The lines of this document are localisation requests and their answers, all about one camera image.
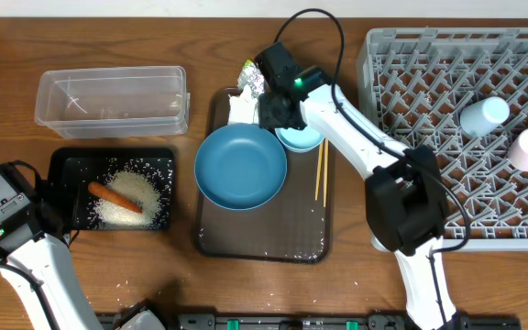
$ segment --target wooden table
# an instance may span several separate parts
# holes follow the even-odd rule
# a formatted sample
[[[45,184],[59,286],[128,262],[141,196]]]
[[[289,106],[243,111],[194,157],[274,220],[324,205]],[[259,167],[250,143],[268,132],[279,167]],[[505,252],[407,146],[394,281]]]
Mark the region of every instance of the wooden table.
[[[242,64],[269,45],[282,20],[174,18],[0,18],[0,163],[24,160],[47,175],[64,146],[164,146],[178,150],[168,232],[82,232],[74,268],[96,312],[115,313],[150,298],[163,313],[372,314],[405,309],[394,256],[369,243],[364,184],[335,162],[329,256],[315,266],[206,258],[193,247],[197,201],[193,160],[204,139],[211,96],[236,83]],[[355,63],[366,33],[386,27],[528,27],[528,20],[345,19],[339,84],[357,100]],[[301,20],[282,36],[303,66],[332,72],[338,51],[329,20]],[[48,70],[181,65],[191,93],[188,133],[173,137],[64,140],[34,123],[39,77]],[[528,329],[528,253],[455,253],[445,272],[456,306],[470,314],[516,314]],[[0,329],[29,329],[26,312],[0,276]]]

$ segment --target clear plastic bin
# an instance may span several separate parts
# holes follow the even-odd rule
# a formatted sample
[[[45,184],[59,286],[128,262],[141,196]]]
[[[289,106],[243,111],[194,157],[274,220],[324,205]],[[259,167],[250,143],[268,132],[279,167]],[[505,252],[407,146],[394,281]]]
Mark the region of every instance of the clear plastic bin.
[[[47,71],[35,120],[63,138],[182,134],[189,95],[182,67]]]

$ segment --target white wall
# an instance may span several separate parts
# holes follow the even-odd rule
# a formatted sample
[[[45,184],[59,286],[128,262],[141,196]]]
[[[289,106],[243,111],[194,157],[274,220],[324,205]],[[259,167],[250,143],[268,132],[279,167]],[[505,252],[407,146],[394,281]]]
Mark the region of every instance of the white wall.
[[[528,0],[0,0],[0,17],[521,17]]]

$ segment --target dish rack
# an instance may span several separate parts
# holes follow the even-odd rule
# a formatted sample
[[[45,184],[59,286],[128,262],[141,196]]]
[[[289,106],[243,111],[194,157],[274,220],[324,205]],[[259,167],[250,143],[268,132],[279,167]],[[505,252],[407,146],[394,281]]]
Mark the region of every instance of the dish rack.
[[[436,154],[444,184],[472,217],[466,250],[528,250],[528,172],[506,159],[528,128],[528,28],[372,29],[357,58],[360,110],[380,129]],[[469,137],[459,113],[490,96],[510,105],[509,119]],[[445,244],[463,238],[449,199]]]

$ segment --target orange carrot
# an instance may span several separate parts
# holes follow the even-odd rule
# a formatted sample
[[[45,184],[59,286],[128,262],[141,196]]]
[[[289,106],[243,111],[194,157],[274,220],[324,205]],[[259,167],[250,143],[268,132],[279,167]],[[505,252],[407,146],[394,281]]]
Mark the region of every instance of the orange carrot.
[[[89,193],[106,200],[107,202],[113,203],[117,206],[121,206],[130,211],[141,214],[142,209],[137,206],[135,203],[128,200],[126,197],[120,195],[117,192],[112,191],[111,189],[105,187],[101,183],[91,182],[89,183]]]

